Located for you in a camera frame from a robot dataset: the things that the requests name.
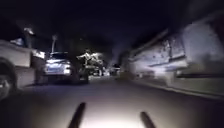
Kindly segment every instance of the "illuminated road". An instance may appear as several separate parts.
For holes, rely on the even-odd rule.
[[[112,78],[82,86],[28,87],[0,103],[0,126],[67,128],[81,102],[87,103],[81,128],[144,128],[139,116],[142,111],[150,115],[157,128],[224,127],[221,101]]]

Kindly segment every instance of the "sidewalk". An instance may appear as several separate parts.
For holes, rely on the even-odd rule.
[[[176,79],[169,85],[155,79],[135,78],[132,81],[138,84],[187,95],[224,99],[224,79]]]

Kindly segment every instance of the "car windshield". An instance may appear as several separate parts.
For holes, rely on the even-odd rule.
[[[51,54],[50,59],[68,59],[67,53],[54,53]]]

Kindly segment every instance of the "white car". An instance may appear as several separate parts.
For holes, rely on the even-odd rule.
[[[89,76],[85,71],[77,65],[72,65],[66,52],[51,53],[45,65],[45,75],[49,81],[67,79],[72,82],[89,83]]]
[[[51,53],[45,65],[45,74],[70,76],[71,63],[68,60],[67,53]]]

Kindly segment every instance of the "night sky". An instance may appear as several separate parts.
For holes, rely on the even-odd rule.
[[[32,23],[46,36],[53,33],[102,36],[113,42],[116,56],[142,35],[177,26],[186,15],[198,10],[201,0],[195,1],[5,0],[0,5],[2,15]]]

